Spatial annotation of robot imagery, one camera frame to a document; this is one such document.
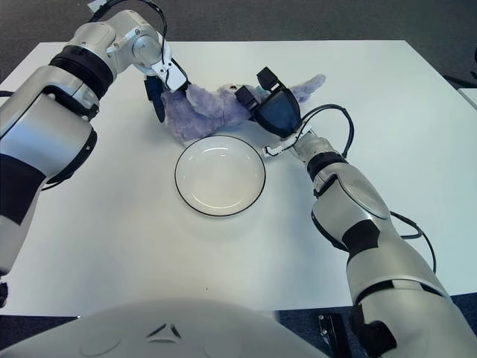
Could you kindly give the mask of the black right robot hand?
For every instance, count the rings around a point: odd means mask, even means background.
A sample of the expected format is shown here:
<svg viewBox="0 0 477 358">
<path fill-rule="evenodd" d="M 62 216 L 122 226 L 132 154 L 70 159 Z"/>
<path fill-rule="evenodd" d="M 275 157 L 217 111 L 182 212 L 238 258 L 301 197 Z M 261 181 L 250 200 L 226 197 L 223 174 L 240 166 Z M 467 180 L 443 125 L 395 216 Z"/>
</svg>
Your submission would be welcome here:
<svg viewBox="0 0 477 358">
<path fill-rule="evenodd" d="M 270 93 L 264 101 L 259 103 L 246 86 L 235 92 L 236 99 L 250 112 L 253 122 L 285 139 L 302 123 L 297 99 L 268 67 L 257 74 L 257 79 L 260 86 Z"/>
</svg>

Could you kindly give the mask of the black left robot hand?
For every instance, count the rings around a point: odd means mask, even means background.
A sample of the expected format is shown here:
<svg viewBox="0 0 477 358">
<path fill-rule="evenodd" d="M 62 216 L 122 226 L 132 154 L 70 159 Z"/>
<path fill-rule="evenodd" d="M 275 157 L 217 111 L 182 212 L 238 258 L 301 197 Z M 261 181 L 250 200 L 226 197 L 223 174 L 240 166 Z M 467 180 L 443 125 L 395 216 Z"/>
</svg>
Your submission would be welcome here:
<svg viewBox="0 0 477 358">
<path fill-rule="evenodd" d="M 144 79 L 146 94 L 148 100 L 154 106 L 154 111 L 160 123 L 163 123 L 174 110 L 178 110 L 185 106 L 186 90 L 190 85 L 190 81 L 186 82 L 175 91 L 168 91 L 165 84 L 157 76 L 146 76 Z"/>
</svg>

